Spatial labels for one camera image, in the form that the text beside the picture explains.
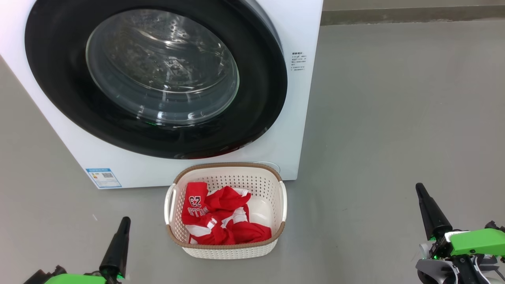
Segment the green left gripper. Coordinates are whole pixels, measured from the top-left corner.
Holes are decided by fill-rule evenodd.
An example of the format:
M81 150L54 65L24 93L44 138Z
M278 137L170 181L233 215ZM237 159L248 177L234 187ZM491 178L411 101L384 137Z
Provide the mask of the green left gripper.
M125 278L131 219L123 217L99 266L97 275L60 274L43 284L108 284L106 278Z

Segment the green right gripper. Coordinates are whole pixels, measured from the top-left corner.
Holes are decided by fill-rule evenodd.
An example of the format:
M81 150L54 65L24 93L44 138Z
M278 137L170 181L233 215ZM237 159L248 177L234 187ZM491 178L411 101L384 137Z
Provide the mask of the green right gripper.
M505 231L494 228L453 231L452 225L426 187L418 182L415 191L427 239L437 239L429 250L430 259L476 254L505 257Z

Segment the red basketball jersey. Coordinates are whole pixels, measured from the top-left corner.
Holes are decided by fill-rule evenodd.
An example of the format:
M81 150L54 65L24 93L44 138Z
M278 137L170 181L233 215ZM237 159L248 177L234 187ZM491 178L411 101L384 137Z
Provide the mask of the red basketball jersey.
M209 192L205 182L187 184L181 220L189 243L228 246L266 241L271 228L250 221L251 192L229 186Z

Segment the black round glass door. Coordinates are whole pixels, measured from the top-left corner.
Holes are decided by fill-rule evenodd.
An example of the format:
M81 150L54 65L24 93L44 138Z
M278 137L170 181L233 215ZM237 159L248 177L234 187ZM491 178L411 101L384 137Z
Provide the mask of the black round glass door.
M65 117L146 156L236 151L287 97L282 45L255 0L36 0L24 43Z

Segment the cream perforated laundry basket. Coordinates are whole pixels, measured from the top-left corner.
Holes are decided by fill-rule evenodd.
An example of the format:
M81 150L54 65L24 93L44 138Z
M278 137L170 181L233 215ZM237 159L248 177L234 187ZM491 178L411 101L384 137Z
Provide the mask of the cream perforated laundry basket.
M250 221L271 228L272 237L251 244L208 246L190 244L181 220L187 184L205 182L209 192L229 186L251 192ZM288 197L284 182L272 167L258 163L213 163L192 166L180 172L168 189L164 219L170 239L187 254L202 259L238 260L270 253L282 234L287 218Z

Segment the white front-load washing machine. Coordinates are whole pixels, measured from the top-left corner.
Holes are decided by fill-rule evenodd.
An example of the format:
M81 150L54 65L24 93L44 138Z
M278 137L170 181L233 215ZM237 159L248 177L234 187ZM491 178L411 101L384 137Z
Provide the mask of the white front-load washing machine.
M87 168L110 168L121 188L168 186L184 169L208 163L264 164L273 166L283 180L297 178L324 0L255 0L266 11L282 45L287 97L274 124L257 140L202 159L166 159L124 150L65 117L42 92L27 61L24 34L35 1L0 0L0 56L85 172ZM293 52L308 56L305 70L290 70Z

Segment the blue energy label sticker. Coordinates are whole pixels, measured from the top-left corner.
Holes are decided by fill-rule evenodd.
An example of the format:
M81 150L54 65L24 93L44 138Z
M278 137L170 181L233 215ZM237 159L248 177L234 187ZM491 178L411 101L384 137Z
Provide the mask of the blue energy label sticker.
M110 168L87 168L86 172L98 189L113 189L122 187Z

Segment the small printed text sticker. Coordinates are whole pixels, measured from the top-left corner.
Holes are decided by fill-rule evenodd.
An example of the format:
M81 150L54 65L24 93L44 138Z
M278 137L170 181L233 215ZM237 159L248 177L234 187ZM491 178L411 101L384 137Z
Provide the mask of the small printed text sticker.
M291 71L303 71L305 70L305 65L308 56L304 52L293 52L290 59L290 70Z

